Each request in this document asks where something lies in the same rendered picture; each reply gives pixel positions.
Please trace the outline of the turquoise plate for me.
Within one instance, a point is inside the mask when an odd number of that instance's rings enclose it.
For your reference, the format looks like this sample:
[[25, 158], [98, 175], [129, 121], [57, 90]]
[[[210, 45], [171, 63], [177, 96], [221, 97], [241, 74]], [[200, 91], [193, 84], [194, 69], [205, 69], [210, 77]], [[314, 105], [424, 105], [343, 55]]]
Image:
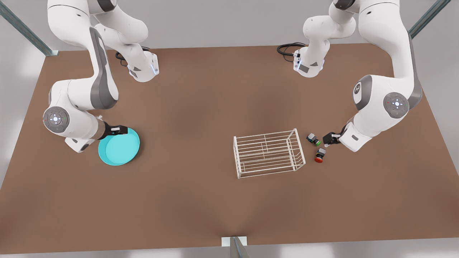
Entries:
[[133, 160], [139, 147], [140, 139], [137, 132], [128, 128], [127, 134], [110, 135], [99, 141], [98, 154], [102, 162], [120, 166]]

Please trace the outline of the silver frame post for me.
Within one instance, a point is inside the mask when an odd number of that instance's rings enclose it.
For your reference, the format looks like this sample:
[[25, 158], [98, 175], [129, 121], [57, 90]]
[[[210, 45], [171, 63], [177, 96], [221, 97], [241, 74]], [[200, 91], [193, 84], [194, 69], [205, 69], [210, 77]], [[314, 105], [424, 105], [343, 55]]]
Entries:
[[230, 248], [230, 258], [250, 258], [246, 251], [247, 237], [246, 236], [231, 236], [222, 237], [221, 246]]
[[422, 15], [422, 17], [410, 28], [409, 34], [413, 39], [423, 28], [446, 7], [451, 0], [436, 0], [435, 3]]
[[46, 57], [53, 57], [59, 54], [58, 50], [52, 50], [42, 39], [40, 39], [31, 29], [13, 13], [0, 0], [0, 16], [2, 16], [10, 25], [13, 26], [22, 36], [24, 36], [32, 45], [40, 50]]

